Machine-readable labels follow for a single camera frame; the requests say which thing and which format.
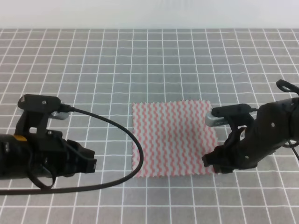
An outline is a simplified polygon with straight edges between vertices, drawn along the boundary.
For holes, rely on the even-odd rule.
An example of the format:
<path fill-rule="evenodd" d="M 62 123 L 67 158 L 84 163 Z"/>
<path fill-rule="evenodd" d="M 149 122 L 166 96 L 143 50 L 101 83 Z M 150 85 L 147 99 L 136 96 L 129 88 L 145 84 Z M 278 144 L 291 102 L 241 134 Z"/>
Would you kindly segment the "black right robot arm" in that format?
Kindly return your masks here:
<path fill-rule="evenodd" d="M 248 104 L 216 107 L 206 115 L 209 127 L 229 125 L 226 141 L 202 156 L 204 167 L 216 173 L 256 168 L 258 162 L 280 147 L 299 144 L 299 99 L 266 103 L 259 108 Z"/>

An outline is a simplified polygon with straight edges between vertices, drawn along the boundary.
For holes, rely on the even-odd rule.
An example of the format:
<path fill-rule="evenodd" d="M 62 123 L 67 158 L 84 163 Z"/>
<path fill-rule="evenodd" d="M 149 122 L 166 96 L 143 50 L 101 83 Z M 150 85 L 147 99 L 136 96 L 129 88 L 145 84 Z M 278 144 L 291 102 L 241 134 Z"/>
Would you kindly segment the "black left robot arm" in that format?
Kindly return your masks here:
<path fill-rule="evenodd" d="M 62 132 L 52 131 L 39 137 L 35 133 L 25 136 L 0 136 L 0 177 L 21 179 L 36 177 L 69 177 L 76 173 L 93 173 L 97 160 L 95 152 L 78 142 L 65 140 Z"/>

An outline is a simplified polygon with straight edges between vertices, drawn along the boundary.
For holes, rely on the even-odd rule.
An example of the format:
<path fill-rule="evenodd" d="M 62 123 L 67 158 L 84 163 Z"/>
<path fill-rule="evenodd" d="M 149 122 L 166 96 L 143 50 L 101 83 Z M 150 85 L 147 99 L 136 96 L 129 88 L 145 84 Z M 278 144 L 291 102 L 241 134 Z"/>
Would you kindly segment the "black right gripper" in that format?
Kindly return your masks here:
<path fill-rule="evenodd" d="M 204 167 L 217 174 L 255 168 L 290 138 L 289 112 L 258 112 L 250 126 L 232 130 L 224 145 L 202 156 Z"/>

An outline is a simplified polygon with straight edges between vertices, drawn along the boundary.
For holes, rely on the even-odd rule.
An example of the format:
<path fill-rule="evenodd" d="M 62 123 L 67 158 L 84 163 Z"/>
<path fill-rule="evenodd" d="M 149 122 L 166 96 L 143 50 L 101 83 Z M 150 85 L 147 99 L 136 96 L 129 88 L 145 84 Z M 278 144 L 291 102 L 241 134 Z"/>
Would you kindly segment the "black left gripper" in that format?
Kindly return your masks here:
<path fill-rule="evenodd" d="M 63 139 L 61 131 L 46 130 L 41 135 L 28 133 L 30 178 L 60 176 L 71 177 L 76 173 L 94 173 L 97 160 L 93 150 L 84 148 L 73 140 Z"/>

